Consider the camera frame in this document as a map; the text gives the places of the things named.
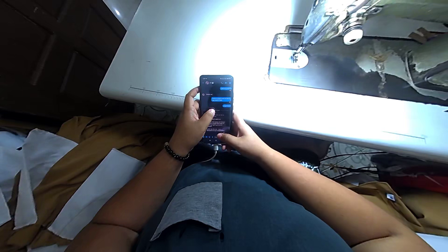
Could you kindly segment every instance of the beaded bracelet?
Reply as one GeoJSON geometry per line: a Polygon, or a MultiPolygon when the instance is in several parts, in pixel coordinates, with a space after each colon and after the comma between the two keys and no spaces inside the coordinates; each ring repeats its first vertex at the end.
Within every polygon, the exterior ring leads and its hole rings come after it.
{"type": "Polygon", "coordinates": [[[190,153],[187,154],[187,156],[182,157],[177,155],[176,153],[174,153],[174,151],[172,151],[172,149],[169,147],[168,143],[165,143],[165,150],[168,152],[168,154],[172,157],[174,157],[174,159],[179,160],[184,162],[185,160],[187,160],[190,157],[190,153]]]}

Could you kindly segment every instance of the white table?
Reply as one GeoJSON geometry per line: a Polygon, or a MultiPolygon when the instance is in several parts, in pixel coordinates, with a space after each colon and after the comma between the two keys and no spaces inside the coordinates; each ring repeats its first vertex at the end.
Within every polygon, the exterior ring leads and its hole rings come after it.
{"type": "Polygon", "coordinates": [[[251,125],[448,162],[447,107],[267,80],[274,35],[304,23],[312,3],[143,0],[100,92],[180,109],[200,75],[231,74],[234,109],[251,125]],[[342,120],[345,113],[360,120],[342,120]]]}

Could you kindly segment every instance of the smartphone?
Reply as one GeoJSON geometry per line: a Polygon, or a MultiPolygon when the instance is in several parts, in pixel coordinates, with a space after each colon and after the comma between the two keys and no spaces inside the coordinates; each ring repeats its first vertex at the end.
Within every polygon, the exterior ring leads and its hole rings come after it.
{"type": "Polygon", "coordinates": [[[215,117],[202,137],[203,143],[221,143],[217,135],[230,133],[233,116],[233,77],[231,75],[202,75],[199,80],[201,116],[209,109],[215,117]]]}

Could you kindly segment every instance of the blue chat bubble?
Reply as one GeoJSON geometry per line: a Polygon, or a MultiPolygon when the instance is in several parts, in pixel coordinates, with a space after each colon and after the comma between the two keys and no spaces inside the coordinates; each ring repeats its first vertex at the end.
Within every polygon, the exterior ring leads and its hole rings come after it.
{"type": "Polygon", "coordinates": [[[228,101],[232,101],[231,97],[212,97],[211,98],[212,102],[228,102],[228,101]]]}

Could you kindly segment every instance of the cabinet door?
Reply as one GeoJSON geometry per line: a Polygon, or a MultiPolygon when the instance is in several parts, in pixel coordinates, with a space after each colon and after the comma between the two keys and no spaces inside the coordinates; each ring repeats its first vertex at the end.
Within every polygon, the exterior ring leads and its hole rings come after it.
{"type": "Polygon", "coordinates": [[[99,93],[125,33],[102,0],[0,0],[0,109],[61,120],[130,112],[99,93]]]}

